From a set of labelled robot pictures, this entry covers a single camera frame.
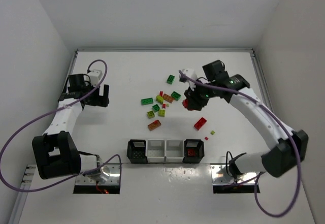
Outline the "long red lego brick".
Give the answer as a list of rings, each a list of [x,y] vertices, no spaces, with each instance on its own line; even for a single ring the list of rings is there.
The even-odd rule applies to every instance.
[[[194,124],[194,128],[196,130],[200,130],[204,125],[205,123],[207,122],[207,120],[204,118],[204,117],[201,117],[195,124]]]

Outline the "red square lego brick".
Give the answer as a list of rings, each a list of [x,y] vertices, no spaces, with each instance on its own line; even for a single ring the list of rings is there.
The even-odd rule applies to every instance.
[[[196,156],[196,150],[193,149],[193,148],[189,148],[189,149],[187,150],[187,156],[188,156],[188,157],[195,157],[195,156]]]

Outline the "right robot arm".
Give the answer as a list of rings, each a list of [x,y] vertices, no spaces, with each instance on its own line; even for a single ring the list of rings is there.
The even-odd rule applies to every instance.
[[[283,123],[257,97],[241,75],[230,76],[221,60],[203,66],[207,83],[193,69],[182,69],[179,80],[189,84],[182,102],[189,111],[201,111],[211,98],[221,98],[237,109],[259,132],[269,151],[241,153],[231,159],[228,170],[234,178],[248,172],[267,172],[280,177],[305,159],[309,137]]]

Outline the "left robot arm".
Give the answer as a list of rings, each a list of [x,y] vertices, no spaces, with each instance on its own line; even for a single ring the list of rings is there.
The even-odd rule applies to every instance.
[[[97,168],[99,156],[77,149],[72,132],[85,106],[107,107],[109,86],[100,95],[99,70],[69,75],[58,99],[58,109],[49,127],[34,137],[32,148],[42,179],[75,175]]]

